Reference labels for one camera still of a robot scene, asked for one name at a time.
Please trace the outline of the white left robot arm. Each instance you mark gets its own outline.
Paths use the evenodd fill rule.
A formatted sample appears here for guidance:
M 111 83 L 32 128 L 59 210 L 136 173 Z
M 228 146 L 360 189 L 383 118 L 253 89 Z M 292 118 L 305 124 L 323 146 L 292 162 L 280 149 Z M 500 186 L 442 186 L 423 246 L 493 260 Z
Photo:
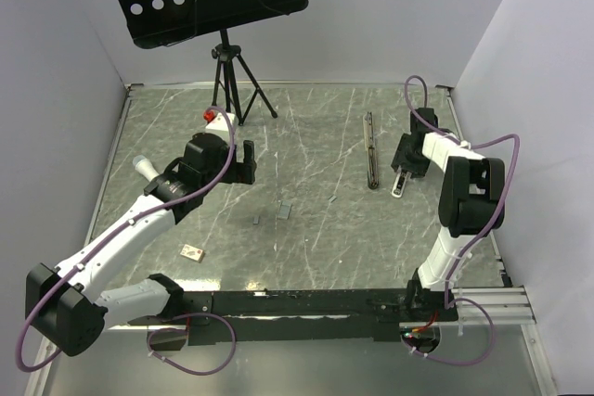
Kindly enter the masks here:
M 217 134 L 198 133 L 182 156 L 157 172 L 144 156 L 133 165 L 148 184 L 133 206 L 79 252 L 49 268 L 40 263 L 26 279 L 27 322 L 61 351 L 75 356 L 87 350 L 106 329 L 145 315 L 165 324 L 184 310 L 183 290 L 162 274 L 108 289 L 110 280 L 147 245 L 197 209 L 217 184 L 251 185 L 255 181 L 254 143 L 236 146 Z

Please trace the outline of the small staple box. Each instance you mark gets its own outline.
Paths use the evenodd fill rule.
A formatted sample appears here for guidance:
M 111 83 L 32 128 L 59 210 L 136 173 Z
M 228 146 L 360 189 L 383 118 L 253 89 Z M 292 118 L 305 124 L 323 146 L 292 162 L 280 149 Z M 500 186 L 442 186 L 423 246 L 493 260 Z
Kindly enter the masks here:
M 186 259 L 192 260 L 193 262 L 202 262 L 204 258 L 204 251 L 189 244 L 185 244 L 181 249 L 180 255 Z

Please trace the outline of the beige stapler top part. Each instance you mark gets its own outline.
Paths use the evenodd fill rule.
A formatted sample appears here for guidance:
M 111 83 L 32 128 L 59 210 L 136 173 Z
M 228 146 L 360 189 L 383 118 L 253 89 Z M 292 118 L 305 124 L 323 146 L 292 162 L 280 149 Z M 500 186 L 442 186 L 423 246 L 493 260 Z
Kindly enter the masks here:
M 391 195 L 394 198 L 401 198 L 404 195 L 404 191 L 407 185 L 407 181 L 411 176 L 411 172 L 399 169 L 396 172 L 394 184 L 391 190 Z

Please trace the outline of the grey staple tray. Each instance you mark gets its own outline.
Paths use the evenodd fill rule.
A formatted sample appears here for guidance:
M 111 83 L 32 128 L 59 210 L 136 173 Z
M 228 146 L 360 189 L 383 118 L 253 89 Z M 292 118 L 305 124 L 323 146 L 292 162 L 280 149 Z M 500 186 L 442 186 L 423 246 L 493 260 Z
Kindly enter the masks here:
M 288 220 L 291 215 L 292 203 L 287 200 L 282 200 L 279 205 L 278 215 L 279 220 Z

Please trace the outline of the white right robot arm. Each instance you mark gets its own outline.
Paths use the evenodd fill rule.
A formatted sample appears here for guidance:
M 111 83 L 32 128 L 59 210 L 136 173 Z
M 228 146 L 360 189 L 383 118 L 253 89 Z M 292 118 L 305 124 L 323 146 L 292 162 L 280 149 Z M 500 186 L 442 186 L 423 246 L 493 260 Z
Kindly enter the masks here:
M 405 298 L 407 313 L 416 320 L 436 311 L 434 292 L 452 288 L 461 265 L 471 256 L 464 247 L 495 215 L 506 180 L 503 160 L 472 151 L 437 124 L 432 108 L 411 111 L 410 131 L 401 136 L 391 164 L 395 198 L 403 196 L 407 180 L 424 177 L 430 166 L 443 173 L 437 210 L 441 227 L 431 252 L 413 275 L 417 289 Z

